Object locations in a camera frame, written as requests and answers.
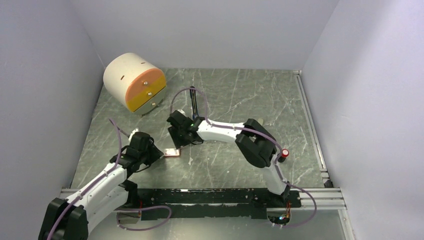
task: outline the white wall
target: white wall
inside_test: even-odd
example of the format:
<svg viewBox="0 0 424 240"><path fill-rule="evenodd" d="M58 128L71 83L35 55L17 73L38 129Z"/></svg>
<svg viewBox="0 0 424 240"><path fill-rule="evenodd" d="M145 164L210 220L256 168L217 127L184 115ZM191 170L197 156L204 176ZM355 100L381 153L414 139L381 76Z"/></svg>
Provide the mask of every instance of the white wall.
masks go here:
<svg viewBox="0 0 424 240"><path fill-rule="evenodd" d="M424 2L340 1L303 68L359 240L423 239Z"/></svg>
<svg viewBox="0 0 424 240"><path fill-rule="evenodd" d="M0 234L34 240L69 186L103 66L66 0L0 1Z"/></svg>
<svg viewBox="0 0 424 240"><path fill-rule="evenodd" d="M301 69L339 0L72 0L103 63Z"/></svg>

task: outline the table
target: table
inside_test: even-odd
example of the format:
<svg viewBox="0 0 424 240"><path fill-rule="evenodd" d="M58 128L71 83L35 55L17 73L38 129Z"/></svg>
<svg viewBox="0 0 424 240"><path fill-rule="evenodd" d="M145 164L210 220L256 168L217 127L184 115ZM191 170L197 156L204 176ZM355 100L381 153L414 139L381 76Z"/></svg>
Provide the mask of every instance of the table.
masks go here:
<svg viewBox="0 0 424 240"><path fill-rule="evenodd" d="M293 184L304 188L324 187L305 105L293 71L255 69L162 69L167 79L166 98L150 113L129 112L103 87L71 188L81 188L118 152L112 118L126 132L134 128L150 134L162 151L174 148L166 122L175 93L191 85L206 93L209 118L227 123L264 119L263 126L290 151L281 169ZM200 115L204 101L198 95ZM175 109L191 113L188 91L175 100ZM207 141L187 146L177 158L163 158L129 180L139 188L263 188L258 169L250 165L235 144Z"/></svg>

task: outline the marble tabletop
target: marble tabletop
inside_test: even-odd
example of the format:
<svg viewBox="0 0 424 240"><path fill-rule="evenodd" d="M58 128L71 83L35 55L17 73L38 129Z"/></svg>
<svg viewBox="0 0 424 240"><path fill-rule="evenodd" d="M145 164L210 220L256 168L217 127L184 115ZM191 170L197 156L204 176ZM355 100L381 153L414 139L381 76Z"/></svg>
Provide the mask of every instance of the marble tabletop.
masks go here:
<svg viewBox="0 0 424 240"><path fill-rule="evenodd" d="M305 106L292 71L254 69L164 68L167 96L150 113L129 112L103 87L71 188L81 188L102 171L118 152L112 118L126 132L134 128L150 134L160 150L174 148L166 119L178 90L195 86L206 93L209 118L227 123L263 119L263 126L290 156L281 169L293 184L304 188L324 187L309 131ZM204 101L197 97L200 115ZM174 109L191 113L188 91L175 100ZM235 144L206 141L186 146L181 156L162 158L129 180L139 188L263 188L258 169L250 165Z"/></svg>

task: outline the red cap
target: red cap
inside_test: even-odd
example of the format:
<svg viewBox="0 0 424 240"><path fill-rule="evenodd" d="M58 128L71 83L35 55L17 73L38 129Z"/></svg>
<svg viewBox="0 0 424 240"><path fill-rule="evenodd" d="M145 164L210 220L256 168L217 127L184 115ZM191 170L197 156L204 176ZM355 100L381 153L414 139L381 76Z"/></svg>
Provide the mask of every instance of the red cap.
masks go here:
<svg viewBox="0 0 424 240"><path fill-rule="evenodd" d="M281 156L283 157L283 158L287 158L288 156L289 156L289 150L287 150L287 149L283 149L282 150L282 152L281 152Z"/></svg>

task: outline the white cylindrical container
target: white cylindrical container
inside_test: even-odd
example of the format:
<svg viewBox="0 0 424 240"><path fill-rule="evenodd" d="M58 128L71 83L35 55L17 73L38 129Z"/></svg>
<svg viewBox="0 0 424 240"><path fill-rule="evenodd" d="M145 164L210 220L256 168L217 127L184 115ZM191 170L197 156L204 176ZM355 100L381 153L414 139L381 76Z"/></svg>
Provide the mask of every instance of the white cylindrical container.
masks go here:
<svg viewBox="0 0 424 240"><path fill-rule="evenodd" d="M164 73L135 53L125 53L106 67L107 91L131 112L145 114L165 96Z"/></svg>

